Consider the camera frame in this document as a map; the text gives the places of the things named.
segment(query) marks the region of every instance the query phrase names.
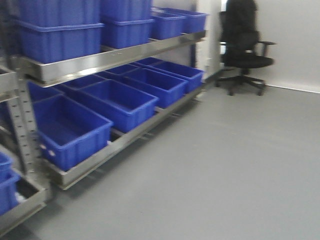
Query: plastic storage bin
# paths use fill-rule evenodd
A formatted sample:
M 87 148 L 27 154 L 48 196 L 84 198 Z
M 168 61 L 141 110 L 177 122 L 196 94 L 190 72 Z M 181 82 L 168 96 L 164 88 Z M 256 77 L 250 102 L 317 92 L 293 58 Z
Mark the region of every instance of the plastic storage bin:
M 43 155 L 68 171 L 107 145 L 113 123 L 65 96 L 33 104 Z
M 126 65 L 122 65 L 122 66 L 118 66 L 118 67 L 109 69 L 107 71 L 99 72 L 99 73 L 97 73 L 97 75 L 101 76 L 105 79 L 113 79 L 113 80 L 121 81 L 123 76 L 126 73 L 132 72 L 137 69 L 139 69 L 138 66 L 126 64 Z
M 99 23 L 100 0 L 18 0 L 20 20 L 39 27 Z
M 31 100 L 33 102 L 48 99 L 57 95 L 63 95 L 62 91 L 55 89 L 54 87 L 40 87 L 32 82 L 28 82 L 28 88 Z
M 9 156 L 0 152 L 0 183 L 7 180 L 11 171 L 12 160 Z
M 74 92 L 74 99 L 114 122 L 114 128 L 127 133 L 155 113 L 156 96 L 122 83 L 106 80 Z
M 8 179 L 0 182 L 0 215 L 5 214 L 18 205 L 16 182 L 19 179 L 20 176 L 11 170 Z
M 22 50 L 28 58 L 43 64 L 100 52 L 102 23 L 40 27 L 17 21 Z
M 206 13 L 175 8 L 162 8 L 162 10 L 170 14 L 185 16 L 186 19 L 183 20 L 182 31 L 186 34 L 202 32 L 205 29 L 206 17 L 208 16 Z
M 141 59 L 139 61 L 132 62 L 131 65 L 147 68 L 148 66 L 152 66 L 154 64 L 159 64 L 161 62 L 163 62 L 163 60 L 160 60 L 160 59 L 154 58 L 154 57 L 147 57 L 145 59 Z
M 89 75 L 84 76 L 81 78 L 77 78 L 72 81 L 68 81 L 63 84 L 56 85 L 55 88 L 59 89 L 60 91 L 68 94 L 70 91 L 78 91 L 79 89 L 82 89 L 84 87 L 87 87 L 91 84 L 96 84 L 102 81 L 105 81 L 106 79 L 97 76 L 97 75 Z
M 183 32 L 184 20 L 187 18 L 182 15 L 174 15 L 170 13 L 153 12 L 151 38 L 152 39 L 169 39 L 180 36 Z
M 152 0 L 101 0 L 101 16 L 113 21 L 147 20 Z
M 150 69 L 188 81 L 185 93 L 190 93 L 199 87 L 204 74 L 202 70 L 169 61 L 150 66 Z
M 149 42 L 153 19 L 135 21 L 109 21 L 102 19 L 102 45 L 123 49 Z
M 185 93 L 187 81 L 165 73 L 141 68 L 125 75 L 123 83 L 159 98 L 157 105 L 167 108 Z

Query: chair backrest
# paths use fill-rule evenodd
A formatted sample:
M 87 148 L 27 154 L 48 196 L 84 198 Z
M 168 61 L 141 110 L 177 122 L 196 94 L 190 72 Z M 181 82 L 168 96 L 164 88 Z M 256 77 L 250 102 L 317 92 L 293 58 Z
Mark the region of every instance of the chair backrest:
M 254 0 L 228 0 L 226 11 L 219 13 L 222 27 L 221 42 L 239 51 L 253 50 L 259 41 L 256 31 L 256 4 Z

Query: perforated metal post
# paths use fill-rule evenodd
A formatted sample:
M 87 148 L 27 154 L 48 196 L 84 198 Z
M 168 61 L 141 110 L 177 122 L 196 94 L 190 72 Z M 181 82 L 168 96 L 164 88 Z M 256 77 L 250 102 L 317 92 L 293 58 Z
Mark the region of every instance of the perforated metal post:
M 13 5 L 13 2 L 0 0 L 0 41 L 7 65 L 17 72 L 18 89 L 16 95 L 18 98 L 9 100 L 7 106 L 19 148 L 22 173 L 29 181 L 47 189 L 48 196 L 50 196 L 49 181 L 43 169 L 37 124 L 27 80 L 25 76 L 20 74 L 19 58 L 13 57 L 18 52 L 19 45 L 15 37 L 15 28 L 9 19 L 9 13 L 12 12 L 12 6 L 10 9 L 9 5 Z

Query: chair armrest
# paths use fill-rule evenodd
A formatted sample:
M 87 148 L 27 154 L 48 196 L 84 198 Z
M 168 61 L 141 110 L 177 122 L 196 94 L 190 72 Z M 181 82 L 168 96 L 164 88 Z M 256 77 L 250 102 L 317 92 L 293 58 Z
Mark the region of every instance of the chair armrest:
M 276 43 L 272 41 L 258 41 L 258 43 L 263 44 L 262 53 L 261 53 L 263 57 L 267 55 L 269 45 L 276 45 Z
M 264 44 L 264 45 L 276 45 L 276 43 L 272 41 L 258 41 L 258 43 Z

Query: gray epoxy floor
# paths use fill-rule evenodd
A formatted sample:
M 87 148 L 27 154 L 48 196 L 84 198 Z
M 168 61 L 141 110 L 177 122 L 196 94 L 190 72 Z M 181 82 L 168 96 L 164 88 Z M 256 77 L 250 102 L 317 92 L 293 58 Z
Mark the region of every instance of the gray epoxy floor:
M 210 88 L 3 239 L 318 240 L 320 95 Z

